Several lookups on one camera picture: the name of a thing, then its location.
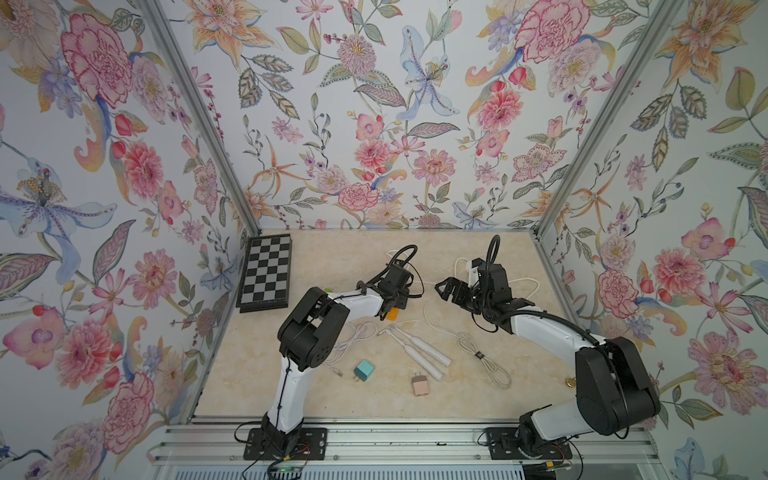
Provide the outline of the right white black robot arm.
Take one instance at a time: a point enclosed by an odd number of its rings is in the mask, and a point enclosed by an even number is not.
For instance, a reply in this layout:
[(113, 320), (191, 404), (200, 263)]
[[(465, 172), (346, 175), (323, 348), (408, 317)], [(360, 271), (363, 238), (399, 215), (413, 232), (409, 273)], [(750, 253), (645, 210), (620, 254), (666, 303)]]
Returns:
[(520, 418), (521, 437), (533, 445), (587, 433), (618, 434), (660, 413), (661, 402), (636, 345), (603, 338), (533, 302), (515, 297), (499, 264), (473, 261), (477, 281), (449, 277), (435, 286), (449, 301), (497, 330), (529, 340), (573, 368), (573, 399)]

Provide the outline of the teal USB charger plug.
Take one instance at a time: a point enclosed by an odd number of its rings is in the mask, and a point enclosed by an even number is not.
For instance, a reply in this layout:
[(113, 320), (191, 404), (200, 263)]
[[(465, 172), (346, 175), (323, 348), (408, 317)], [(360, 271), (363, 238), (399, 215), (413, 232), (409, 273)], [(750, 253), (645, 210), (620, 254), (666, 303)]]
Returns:
[(355, 377), (360, 381), (368, 381), (375, 371), (375, 367), (368, 361), (362, 360), (353, 370)]

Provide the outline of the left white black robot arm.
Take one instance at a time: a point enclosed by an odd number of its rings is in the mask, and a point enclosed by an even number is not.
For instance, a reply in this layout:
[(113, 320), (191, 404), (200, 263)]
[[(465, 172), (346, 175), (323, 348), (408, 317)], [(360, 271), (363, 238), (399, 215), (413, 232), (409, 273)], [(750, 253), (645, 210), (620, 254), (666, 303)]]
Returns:
[(383, 320), (391, 310), (405, 308), (413, 278), (407, 263), (396, 260), (371, 280), (358, 282), (354, 291), (328, 293), (313, 287), (305, 293), (278, 330), (279, 384), (261, 421), (271, 445), (282, 446), (298, 437), (314, 372), (330, 356), (347, 322)]

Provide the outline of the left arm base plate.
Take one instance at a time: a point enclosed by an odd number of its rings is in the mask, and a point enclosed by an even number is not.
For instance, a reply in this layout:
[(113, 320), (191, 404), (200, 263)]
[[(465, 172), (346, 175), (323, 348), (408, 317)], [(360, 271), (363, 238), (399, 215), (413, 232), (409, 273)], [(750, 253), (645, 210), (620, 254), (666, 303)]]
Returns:
[(326, 428), (300, 427), (286, 435), (254, 428), (245, 441), (243, 459), (266, 461), (289, 457), (291, 460), (324, 460), (327, 446)]

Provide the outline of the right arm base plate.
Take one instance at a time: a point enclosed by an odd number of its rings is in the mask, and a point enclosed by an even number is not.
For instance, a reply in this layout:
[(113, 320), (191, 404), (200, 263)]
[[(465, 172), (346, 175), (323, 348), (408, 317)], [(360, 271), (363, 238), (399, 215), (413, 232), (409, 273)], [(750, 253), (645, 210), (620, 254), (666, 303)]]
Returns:
[(570, 446), (563, 439), (542, 440), (527, 428), (486, 428), (477, 442), (488, 449), (492, 460), (565, 461), (573, 457)]

